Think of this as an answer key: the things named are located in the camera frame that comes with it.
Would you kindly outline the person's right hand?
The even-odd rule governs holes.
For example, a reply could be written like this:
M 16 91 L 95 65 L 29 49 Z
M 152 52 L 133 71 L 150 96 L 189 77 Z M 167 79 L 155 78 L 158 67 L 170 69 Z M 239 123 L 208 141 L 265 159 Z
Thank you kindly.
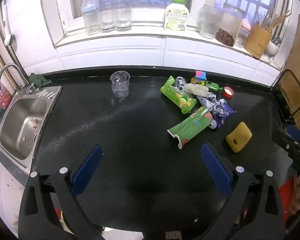
M 291 200 L 289 202 L 288 213 L 294 215 L 300 210 L 300 176 L 298 176 L 296 181 L 296 187 L 293 191 Z

